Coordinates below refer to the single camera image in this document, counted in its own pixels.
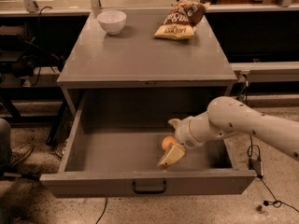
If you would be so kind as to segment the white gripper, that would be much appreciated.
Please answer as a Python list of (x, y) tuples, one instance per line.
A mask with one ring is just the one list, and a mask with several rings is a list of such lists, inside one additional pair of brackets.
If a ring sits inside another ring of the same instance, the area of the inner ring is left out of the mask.
[(175, 129), (175, 138), (179, 144), (170, 144), (168, 146), (158, 161), (157, 167), (160, 169), (167, 169), (180, 161), (185, 155), (185, 148), (200, 147), (206, 141), (204, 137), (206, 129), (205, 119), (196, 117), (170, 119), (168, 124)]

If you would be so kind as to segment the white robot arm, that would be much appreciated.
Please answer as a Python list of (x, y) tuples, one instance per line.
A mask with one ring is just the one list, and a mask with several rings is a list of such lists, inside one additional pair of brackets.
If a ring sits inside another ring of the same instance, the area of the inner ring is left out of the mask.
[(246, 133), (298, 160), (299, 122), (265, 115), (238, 100), (221, 96), (212, 100), (207, 111), (186, 119), (170, 119), (175, 141), (170, 141), (157, 166), (166, 169), (180, 161), (187, 149), (206, 142)]

